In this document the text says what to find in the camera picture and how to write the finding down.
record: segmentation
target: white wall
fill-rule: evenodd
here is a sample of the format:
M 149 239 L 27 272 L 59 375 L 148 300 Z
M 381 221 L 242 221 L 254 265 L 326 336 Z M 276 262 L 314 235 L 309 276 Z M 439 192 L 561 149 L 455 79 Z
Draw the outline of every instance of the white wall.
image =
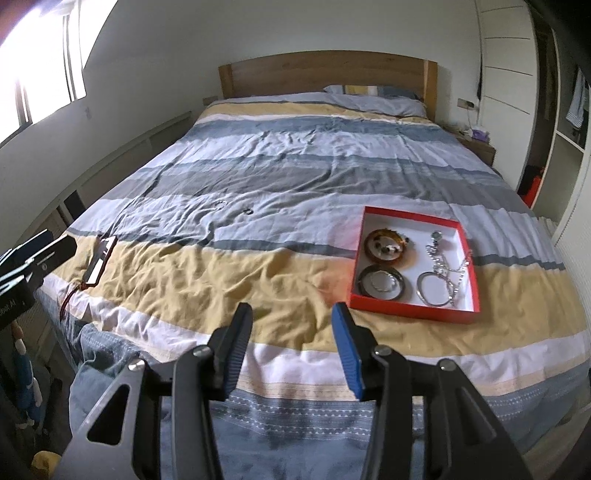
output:
M 440 121 L 466 123 L 456 99 L 476 101 L 473 0 L 118 0 L 85 68 L 87 96 L 0 149 L 0 251 L 99 160 L 221 95 L 219 65 L 321 49 L 438 62 Z
M 170 59 L 117 61 L 85 74 L 87 96 L 17 135 L 0 149 L 0 251 L 99 160 L 186 111 Z
M 467 123 L 458 97 L 477 102 L 480 37 L 474 0 L 218 0 L 179 54 L 188 101 L 220 93 L 217 67 L 302 50 L 370 50 L 439 64 L 437 120 Z

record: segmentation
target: wooden headboard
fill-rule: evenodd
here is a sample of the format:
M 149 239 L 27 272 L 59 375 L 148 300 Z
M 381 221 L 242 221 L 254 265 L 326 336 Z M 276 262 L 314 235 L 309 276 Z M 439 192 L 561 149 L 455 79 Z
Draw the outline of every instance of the wooden headboard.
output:
M 391 53 L 319 50 L 283 53 L 219 67 L 224 98 L 319 92 L 327 85 L 392 85 L 423 99 L 435 118 L 437 63 Z

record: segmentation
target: power outlet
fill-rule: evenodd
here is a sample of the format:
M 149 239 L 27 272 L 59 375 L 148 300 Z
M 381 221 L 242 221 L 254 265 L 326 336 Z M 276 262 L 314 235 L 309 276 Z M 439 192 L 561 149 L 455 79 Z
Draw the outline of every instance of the power outlet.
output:
M 211 105 L 216 100 L 218 100 L 217 95 L 212 95 L 211 97 L 205 97 L 203 99 L 203 106 Z
M 468 100 L 464 100 L 463 98 L 457 99 L 457 105 L 459 108 L 463 108 L 465 110 L 476 110 L 473 102 L 469 102 Z

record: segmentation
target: nightstand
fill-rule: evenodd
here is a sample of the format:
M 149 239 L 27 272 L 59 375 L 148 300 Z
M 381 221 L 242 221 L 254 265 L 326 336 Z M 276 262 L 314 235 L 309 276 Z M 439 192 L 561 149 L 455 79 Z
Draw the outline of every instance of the nightstand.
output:
M 486 165 L 492 167 L 492 163 L 495 161 L 496 154 L 494 147 L 491 147 L 488 143 L 481 142 L 480 140 L 466 138 L 459 133 L 453 133 L 453 136 L 456 137 L 458 142 L 464 145 L 464 147 L 480 158 Z

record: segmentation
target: blue gripper pad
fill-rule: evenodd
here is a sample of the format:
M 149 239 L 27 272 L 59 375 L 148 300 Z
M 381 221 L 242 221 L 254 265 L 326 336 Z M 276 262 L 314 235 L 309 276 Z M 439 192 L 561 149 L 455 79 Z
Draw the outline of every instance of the blue gripper pad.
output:
M 347 385 L 355 397 L 361 400 L 365 392 L 361 370 L 362 359 L 352 337 L 352 332 L 358 327 L 353 322 L 349 309 L 344 303 L 336 303 L 333 306 L 332 326 Z

